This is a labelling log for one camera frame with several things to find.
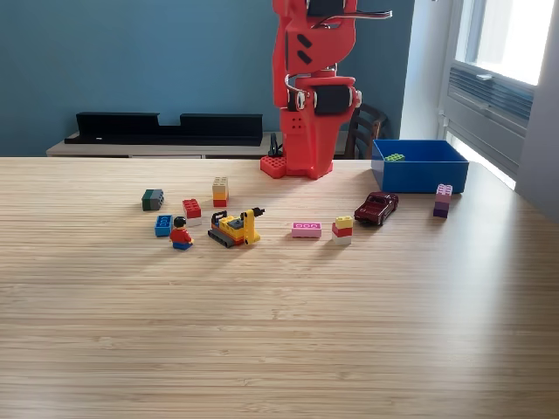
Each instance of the white wall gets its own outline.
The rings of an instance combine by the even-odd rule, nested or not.
[[[434,140],[452,1],[416,0],[400,138]]]
[[[551,18],[516,191],[559,223],[559,1]]]

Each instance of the lego minifigure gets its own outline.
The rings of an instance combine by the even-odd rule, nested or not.
[[[189,232],[186,230],[186,218],[178,216],[173,224],[175,229],[171,231],[169,236],[170,241],[173,242],[173,248],[187,251],[194,244],[194,240],[192,240]]]

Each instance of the lego brick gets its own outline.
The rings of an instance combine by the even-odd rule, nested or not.
[[[186,226],[187,227],[196,227],[197,225],[202,225],[202,218],[199,216],[198,218],[187,218],[186,219]]]
[[[351,244],[351,239],[353,236],[346,236],[346,237],[337,237],[336,234],[332,231],[332,240],[334,240],[334,244],[337,246],[348,246]]]
[[[229,193],[229,180],[226,177],[216,177],[211,187],[213,193],[221,192],[224,194]]]
[[[157,237],[168,237],[173,230],[173,216],[159,216],[155,222],[155,235]]]
[[[237,218],[235,220],[228,222],[227,225],[229,225],[234,230],[241,230],[245,227],[245,222],[240,218]]]
[[[151,196],[153,195],[154,190],[153,189],[146,189],[146,191],[143,194],[143,197],[141,198],[141,208],[144,211],[151,211]]]
[[[165,197],[161,189],[146,189],[141,199],[141,207],[144,211],[158,211],[164,201]]]
[[[287,174],[287,159],[285,157],[271,157],[260,159],[260,170],[273,179],[280,179]]]
[[[435,203],[435,210],[443,210],[448,212],[451,208],[450,203]]]
[[[405,155],[399,155],[399,154],[395,154],[395,155],[389,155],[388,157],[386,157],[384,159],[385,161],[405,161]]]
[[[187,199],[183,201],[184,215],[186,218],[199,218],[202,216],[202,210],[196,199]]]
[[[338,216],[335,219],[335,226],[338,229],[351,229],[353,228],[353,218],[351,216]]]
[[[439,218],[448,218],[448,211],[443,209],[434,209],[433,216],[438,216]]]
[[[224,192],[214,192],[213,199],[217,201],[227,201],[229,199],[229,194],[226,194]]]
[[[226,199],[214,199],[213,206],[216,208],[227,208],[227,200]]]
[[[436,203],[451,203],[452,200],[452,185],[438,185],[437,196],[435,197]]]
[[[332,232],[337,236],[337,237],[347,237],[347,236],[353,236],[353,228],[351,229],[338,229],[335,225],[335,223],[332,223]]]
[[[293,223],[291,237],[322,237],[322,224],[315,222]]]

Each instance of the car windshield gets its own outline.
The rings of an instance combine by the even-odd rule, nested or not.
[[[368,199],[368,201],[369,201],[370,203],[385,203],[385,202],[384,202],[384,199],[379,198],[378,196],[371,196],[371,197]]]

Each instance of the chair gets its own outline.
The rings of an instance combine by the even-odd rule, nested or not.
[[[361,104],[351,117],[344,160],[367,160],[373,154],[373,141],[381,137],[388,118],[374,107]],[[358,159],[355,158],[355,147]]]

